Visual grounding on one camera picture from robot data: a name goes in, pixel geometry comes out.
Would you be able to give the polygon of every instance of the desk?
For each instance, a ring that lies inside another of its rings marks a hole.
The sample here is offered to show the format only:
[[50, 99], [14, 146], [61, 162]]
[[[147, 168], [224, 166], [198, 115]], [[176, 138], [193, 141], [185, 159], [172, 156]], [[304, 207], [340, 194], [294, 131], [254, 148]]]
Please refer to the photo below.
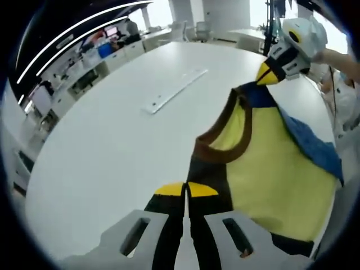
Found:
[[265, 41], [264, 34], [259, 30], [253, 30], [253, 29], [238, 29], [238, 30], [231, 30], [228, 32], [230, 35], [233, 35], [234, 37], [246, 36], [252, 39], [256, 39], [258, 41]]
[[144, 44], [145, 51], [149, 52], [155, 48], [158, 48], [158, 41], [161, 39], [169, 39], [170, 33], [171, 29], [165, 28], [161, 31], [150, 33], [148, 35], [143, 35], [141, 39], [142, 43]]
[[75, 98], [69, 93], [69, 89], [86, 73], [95, 69], [100, 77], [104, 78], [120, 66], [132, 61], [139, 55], [145, 53], [142, 41], [129, 44], [122, 49], [108, 55], [105, 58], [100, 58], [98, 55], [94, 61], [91, 61], [86, 66], [82, 64], [76, 70], [71, 72], [70, 78], [61, 83], [54, 95], [52, 96], [52, 110], [55, 114], [62, 118], [68, 110], [76, 103]]
[[[89, 252], [103, 231], [143, 209], [157, 188], [185, 181], [195, 138], [213, 125], [230, 89], [253, 80], [264, 59], [225, 46], [172, 42], [94, 86], [54, 128], [31, 174], [26, 216], [46, 252], [54, 259]], [[155, 115], [141, 110], [159, 88], [194, 68], [208, 72]], [[334, 142], [325, 104], [310, 82], [301, 76], [269, 90], [290, 116]]]

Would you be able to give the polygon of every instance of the person's arm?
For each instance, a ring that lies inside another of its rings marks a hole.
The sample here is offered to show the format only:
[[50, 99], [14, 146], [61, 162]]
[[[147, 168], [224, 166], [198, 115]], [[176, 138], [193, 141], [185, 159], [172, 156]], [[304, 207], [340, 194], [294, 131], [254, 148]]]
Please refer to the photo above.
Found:
[[315, 55], [313, 62], [327, 64], [360, 84], [360, 63], [355, 62], [349, 55], [331, 49], [324, 49]]

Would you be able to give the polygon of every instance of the white cabinet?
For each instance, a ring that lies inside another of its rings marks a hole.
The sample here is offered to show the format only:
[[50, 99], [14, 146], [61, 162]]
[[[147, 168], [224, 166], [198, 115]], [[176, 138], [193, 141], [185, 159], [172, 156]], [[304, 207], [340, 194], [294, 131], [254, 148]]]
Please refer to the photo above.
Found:
[[52, 110], [59, 117], [62, 118], [75, 104], [76, 100], [71, 96], [69, 91], [63, 91], [53, 100]]
[[126, 57], [128, 61], [135, 59], [136, 57], [145, 53], [144, 46], [142, 44], [142, 40], [138, 42], [134, 42], [130, 45], [124, 47]]
[[112, 55], [107, 56], [106, 60], [107, 68], [109, 69], [109, 72], [112, 73], [122, 65], [126, 64], [128, 62], [125, 50], [120, 49], [116, 52], [114, 52]]

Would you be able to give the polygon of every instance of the computer monitor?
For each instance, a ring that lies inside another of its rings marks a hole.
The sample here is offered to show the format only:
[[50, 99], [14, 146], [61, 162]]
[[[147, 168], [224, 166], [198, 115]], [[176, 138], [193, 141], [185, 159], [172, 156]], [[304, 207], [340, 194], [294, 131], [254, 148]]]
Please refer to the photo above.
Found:
[[107, 37], [110, 37], [112, 35], [115, 35], [117, 32], [118, 32], [118, 28], [113, 27], [113, 28], [107, 29], [106, 35], [107, 35]]

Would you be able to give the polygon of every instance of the cable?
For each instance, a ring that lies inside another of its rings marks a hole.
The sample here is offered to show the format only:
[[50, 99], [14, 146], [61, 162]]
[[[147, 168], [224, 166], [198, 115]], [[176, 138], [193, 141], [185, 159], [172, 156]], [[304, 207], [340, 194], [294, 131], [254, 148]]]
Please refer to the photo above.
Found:
[[335, 83], [334, 83], [334, 74], [333, 74], [333, 69], [331, 66], [328, 66], [328, 68], [330, 69], [330, 76], [331, 76], [331, 80], [332, 80], [332, 94], [334, 97], [334, 130], [336, 128], [336, 114], [338, 113], [338, 110], [336, 108], [336, 94], [335, 94]]

